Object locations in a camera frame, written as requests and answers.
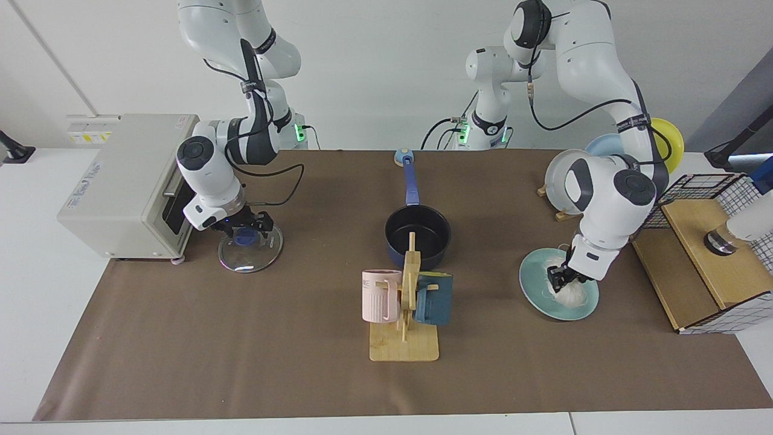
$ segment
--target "pink mug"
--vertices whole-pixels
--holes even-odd
[[[363,270],[363,320],[388,324],[400,318],[397,286],[403,282],[399,270]]]

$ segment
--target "blue pot handle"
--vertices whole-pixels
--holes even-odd
[[[412,157],[403,158],[405,172],[405,205],[419,205],[419,188],[416,186],[416,170]]]

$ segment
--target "yellow plate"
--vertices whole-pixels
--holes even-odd
[[[684,156],[684,138],[682,133],[679,132],[679,129],[674,124],[661,118],[652,119],[652,128],[659,131],[671,143],[672,152],[671,157],[666,160],[666,168],[668,168],[669,173],[673,173],[676,167],[679,166],[679,163],[682,162],[682,156]],[[666,141],[660,136],[655,135],[655,144],[658,146],[661,158],[668,156],[669,147],[666,145]]]

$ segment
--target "saucepan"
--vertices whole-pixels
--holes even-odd
[[[451,225],[439,211],[420,204],[416,183],[414,154],[409,149],[397,150],[394,161],[405,174],[405,207],[386,220],[385,233],[389,255],[395,266],[402,268],[408,250],[409,234],[416,233],[416,250],[421,252],[421,270],[432,270],[440,264],[451,241]]]

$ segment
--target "green indicator light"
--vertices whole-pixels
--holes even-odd
[[[463,127],[461,129],[461,132],[459,132],[459,143],[466,144],[467,143],[467,136],[470,134],[470,124],[462,124]]]
[[[295,124],[295,138],[298,140],[298,142],[303,142],[306,140],[306,133],[303,131],[303,128]]]

